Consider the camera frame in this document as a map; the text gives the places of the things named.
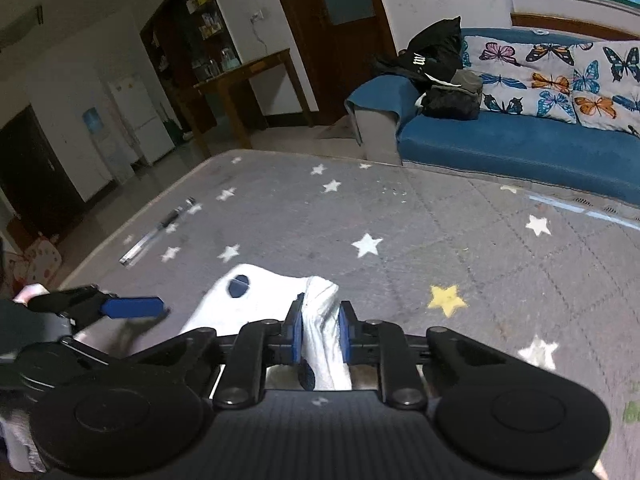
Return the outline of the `left hand knit glove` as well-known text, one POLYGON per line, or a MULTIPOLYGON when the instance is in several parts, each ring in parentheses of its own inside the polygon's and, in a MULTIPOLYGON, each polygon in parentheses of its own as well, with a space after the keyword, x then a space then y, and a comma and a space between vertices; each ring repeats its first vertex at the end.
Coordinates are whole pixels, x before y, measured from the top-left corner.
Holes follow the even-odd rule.
POLYGON ((32 438, 29 423, 30 403, 17 391, 1 391, 1 439, 6 457, 18 472, 45 472, 32 438))

